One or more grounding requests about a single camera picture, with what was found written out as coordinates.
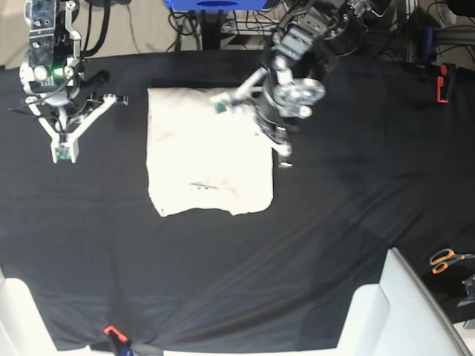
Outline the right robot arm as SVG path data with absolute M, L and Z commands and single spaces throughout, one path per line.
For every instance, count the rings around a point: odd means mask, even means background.
M 113 1 L 90 1 L 104 10 L 97 43 L 89 47 L 89 35 L 81 35 L 74 22 L 78 1 L 26 1 L 24 20 L 29 27 L 25 58 L 19 78 L 27 97 L 15 108 L 34 116 L 51 138 L 53 162 L 79 156 L 79 138 L 114 105 L 127 105 L 128 97 L 97 90 L 109 80 L 101 70 L 85 78 L 84 61 L 105 42 Z

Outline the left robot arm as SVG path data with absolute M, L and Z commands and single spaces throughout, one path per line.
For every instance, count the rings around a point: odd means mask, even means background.
M 261 66 L 236 90 L 212 97 L 215 112 L 250 108 L 258 135 L 281 167 L 291 167 L 289 131 L 324 98 L 323 80 L 337 58 L 361 45 L 364 15 L 381 18 L 389 6 L 389 1 L 294 1 L 272 29 Z

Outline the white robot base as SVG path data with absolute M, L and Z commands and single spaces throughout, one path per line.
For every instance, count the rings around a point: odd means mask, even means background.
M 380 280 L 351 300 L 337 355 L 470 355 L 448 316 L 397 248 Z
M 90 355 L 89 347 L 61 352 L 45 326 L 27 285 L 1 275 L 2 355 Z

